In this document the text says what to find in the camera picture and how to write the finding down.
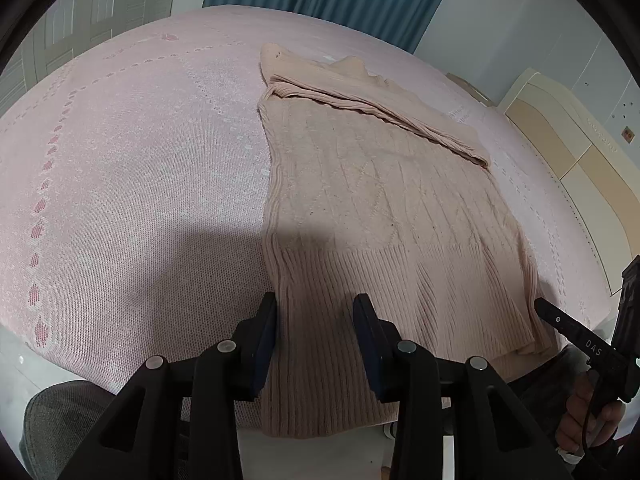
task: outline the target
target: beige headboard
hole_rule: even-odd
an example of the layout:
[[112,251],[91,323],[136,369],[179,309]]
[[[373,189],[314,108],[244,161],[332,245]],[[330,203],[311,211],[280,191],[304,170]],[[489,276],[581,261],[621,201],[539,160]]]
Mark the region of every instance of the beige headboard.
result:
[[622,270],[640,254],[640,170],[569,89],[534,69],[516,80],[497,109],[564,185],[615,294]]

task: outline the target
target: dark pants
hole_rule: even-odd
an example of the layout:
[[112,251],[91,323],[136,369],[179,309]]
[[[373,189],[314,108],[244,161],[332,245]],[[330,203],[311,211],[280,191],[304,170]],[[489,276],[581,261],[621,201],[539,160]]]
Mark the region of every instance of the dark pants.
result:
[[[585,355],[568,346],[551,361],[510,383],[554,446],[554,434],[575,378],[587,368]],[[59,476],[111,399],[113,394],[95,384],[71,381],[51,386],[30,400],[24,413],[20,452],[35,480],[55,480]],[[177,460],[174,471],[177,479],[187,479],[183,460]]]

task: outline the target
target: black cable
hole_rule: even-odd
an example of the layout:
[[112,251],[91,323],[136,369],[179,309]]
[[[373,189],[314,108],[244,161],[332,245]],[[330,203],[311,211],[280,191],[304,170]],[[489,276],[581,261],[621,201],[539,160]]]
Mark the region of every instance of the black cable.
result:
[[589,424],[589,416],[591,415],[591,410],[593,409],[594,401],[598,397],[598,394],[600,393],[601,386],[602,386],[602,376],[599,376],[598,381],[596,382],[596,387],[593,389],[593,395],[591,396],[591,400],[589,401],[589,405],[587,407],[587,414],[584,417],[584,423],[582,424],[582,450],[584,451],[583,460],[587,460],[592,467],[596,468],[598,476],[602,475],[602,473],[604,473],[606,470],[593,457],[591,450],[587,446],[587,425]]

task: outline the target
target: pink mattress cover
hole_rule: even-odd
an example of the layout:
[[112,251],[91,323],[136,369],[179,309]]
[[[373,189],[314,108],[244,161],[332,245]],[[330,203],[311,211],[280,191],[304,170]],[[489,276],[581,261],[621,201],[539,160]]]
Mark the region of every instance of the pink mattress cover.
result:
[[[0,118],[0,321],[117,391],[148,356],[194,356],[271,289],[260,231],[270,160],[259,53],[357,56],[473,126],[547,297],[587,326],[609,311],[571,200],[504,115],[439,71],[333,23],[251,7],[153,22],[56,70]],[[220,309],[236,313],[221,322]]]

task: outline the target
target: silver bolt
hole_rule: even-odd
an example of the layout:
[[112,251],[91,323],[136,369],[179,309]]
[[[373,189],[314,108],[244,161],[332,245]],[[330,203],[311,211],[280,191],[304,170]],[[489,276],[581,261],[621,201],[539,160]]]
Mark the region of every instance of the silver bolt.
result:
[[149,370],[156,370],[162,366],[162,363],[164,363],[164,359],[159,355],[154,355],[145,361],[145,366],[149,368]]
[[485,370],[485,368],[488,367],[488,363],[486,362],[486,359],[484,357],[479,357],[477,355],[469,359],[469,364],[471,365],[472,368],[475,368],[476,370]]
[[218,352],[223,354],[228,354],[229,352],[233,352],[236,349],[236,342],[231,341],[231,339],[225,339],[224,341],[220,341],[218,343]]
[[398,341],[398,350],[403,354],[412,354],[415,352],[415,349],[418,347],[413,341],[409,341],[407,339],[402,339],[402,341]]

